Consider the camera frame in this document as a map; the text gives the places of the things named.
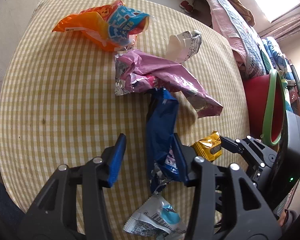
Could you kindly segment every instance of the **metal screw head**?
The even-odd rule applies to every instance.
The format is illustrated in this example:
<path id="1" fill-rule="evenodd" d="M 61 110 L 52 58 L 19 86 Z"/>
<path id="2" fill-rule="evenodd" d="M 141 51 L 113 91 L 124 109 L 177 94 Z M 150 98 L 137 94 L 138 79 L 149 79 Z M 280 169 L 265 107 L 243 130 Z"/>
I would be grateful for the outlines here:
<path id="1" fill-rule="evenodd" d="M 239 165 L 236 163 L 231 163 L 230 168 L 234 171 L 237 171 L 238 169 L 240 169 Z"/>
<path id="2" fill-rule="evenodd" d="M 196 156 L 194 157 L 194 161 L 197 163 L 203 163 L 204 162 L 204 158 L 201 156 Z"/>
<path id="3" fill-rule="evenodd" d="M 93 158 L 93 160 L 92 160 L 94 163 L 96 163 L 96 164 L 99 164 L 99 163 L 102 163 L 102 158 L 101 157 L 95 157 L 95 158 Z"/>
<path id="4" fill-rule="evenodd" d="M 59 165 L 59 167 L 58 167 L 58 170 L 59 171 L 65 171 L 67 169 L 67 165 L 65 165 L 65 164 L 61 164 L 61 165 Z"/>

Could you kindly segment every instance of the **yellow checkered tablecloth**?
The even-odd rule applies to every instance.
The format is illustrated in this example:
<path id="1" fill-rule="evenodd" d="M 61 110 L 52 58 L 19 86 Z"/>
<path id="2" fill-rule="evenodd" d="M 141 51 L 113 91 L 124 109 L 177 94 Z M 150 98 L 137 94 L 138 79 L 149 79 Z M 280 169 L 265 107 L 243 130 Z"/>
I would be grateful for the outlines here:
<path id="1" fill-rule="evenodd" d="M 114 54 L 99 50 L 80 32 L 52 33 L 71 13 L 114 0 L 41 0 L 7 70 L 0 96 L 0 169 L 13 201 L 26 211 L 61 163 L 83 165 L 127 136 L 118 182 L 105 189 L 114 239 L 137 239 L 122 230 L 130 215 L 150 196 L 146 177 L 145 123 L 150 95 L 114 95 Z M 246 99 L 239 71 L 225 38 L 204 24 L 145 0 L 123 0 L 128 7 L 153 15 L 136 48 L 162 57 L 171 34 L 194 29 L 202 33 L 199 53 L 184 63 L 224 109 L 220 117 L 197 119 L 181 92 L 176 132 L 189 145 L 211 133 L 243 138 L 249 133 Z M 219 165 L 239 163 L 224 151 Z M 193 189 L 171 183 L 163 196 L 187 223 Z M 82 201 L 78 190 L 78 225 Z"/>

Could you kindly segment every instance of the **green rim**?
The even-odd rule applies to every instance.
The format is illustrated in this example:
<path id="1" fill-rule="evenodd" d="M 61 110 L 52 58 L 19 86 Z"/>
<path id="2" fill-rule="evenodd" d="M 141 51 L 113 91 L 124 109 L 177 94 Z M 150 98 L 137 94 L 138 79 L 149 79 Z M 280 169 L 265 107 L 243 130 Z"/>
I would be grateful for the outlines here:
<path id="1" fill-rule="evenodd" d="M 281 133 L 279 133 L 278 137 L 274 141 L 272 141 L 271 139 L 272 118 L 273 118 L 273 111 L 274 111 L 274 97 L 275 97 L 275 89 L 277 86 L 277 81 L 279 81 L 280 88 L 281 88 L 283 115 L 286 112 L 286 104 L 285 104 L 283 87 L 281 85 L 281 78 L 278 71 L 276 69 L 271 69 L 269 75 L 270 75 L 269 91 L 268 91 L 268 99 L 266 104 L 265 115 L 263 117 L 261 140 L 267 146 L 275 146 L 278 144 L 279 140 L 281 139 Z"/>

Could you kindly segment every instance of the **cartoon face print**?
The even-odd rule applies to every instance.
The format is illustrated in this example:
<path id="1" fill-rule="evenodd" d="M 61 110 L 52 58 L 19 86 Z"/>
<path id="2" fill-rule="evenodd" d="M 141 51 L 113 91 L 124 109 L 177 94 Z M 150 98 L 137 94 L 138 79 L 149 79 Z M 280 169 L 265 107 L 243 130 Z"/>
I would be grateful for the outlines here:
<path id="1" fill-rule="evenodd" d="M 97 12 L 101 15 L 102 18 L 107 17 L 109 15 L 109 8 L 102 7 L 101 9 L 97 10 Z"/>

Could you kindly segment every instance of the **snack wrapper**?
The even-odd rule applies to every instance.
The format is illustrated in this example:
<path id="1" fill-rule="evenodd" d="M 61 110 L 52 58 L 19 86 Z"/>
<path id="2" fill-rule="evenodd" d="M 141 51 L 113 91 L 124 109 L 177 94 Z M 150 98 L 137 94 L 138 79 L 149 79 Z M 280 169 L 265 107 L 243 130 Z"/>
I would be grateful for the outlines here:
<path id="1" fill-rule="evenodd" d="M 193 30 L 169 37 L 165 59 L 182 63 L 197 54 L 202 43 L 201 32 Z"/>
<path id="2" fill-rule="evenodd" d="M 186 225 L 168 201 L 161 195 L 152 195 L 132 214 L 123 230 L 141 236 L 154 236 L 163 230 L 178 239 L 176 235 L 180 238 L 186 233 Z"/>
<path id="3" fill-rule="evenodd" d="M 151 89 L 146 117 L 147 173 L 151 193 L 160 192 L 169 180 L 180 181 L 171 149 L 179 102 L 164 88 Z"/>
<path id="4" fill-rule="evenodd" d="M 168 234 L 167 232 L 161 230 L 155 240 L 179 240 L 179 239 L 183 239 L 182 237 L 183 234 L 180 235 L 176 232 Z"/>
<path id="5" fill-rule="evenodd" d="M 124 5 L 121 0 L 116 0 L 112 4 L 68 15 L 52 31 L 81 31 L 105 51 L 131 49 L 136 34 L 148 28 L 150 16 Z"/>
<path id="6" fill-rule="evenodd" d="M 213 131 L 209 136 L 192 144 L 197 155 L 210 162 L 216 160 L 221 154 L 221 138 L 218 132 Z"/>
<path id="7" fill-rule="evenodd" d="M 133 49 L 115 56 L 115 69 L 117 96 L 165 87 L 170 92 L 182 91 L 198 118 L 221 114 L 222 105 L 179 63 Z"/>

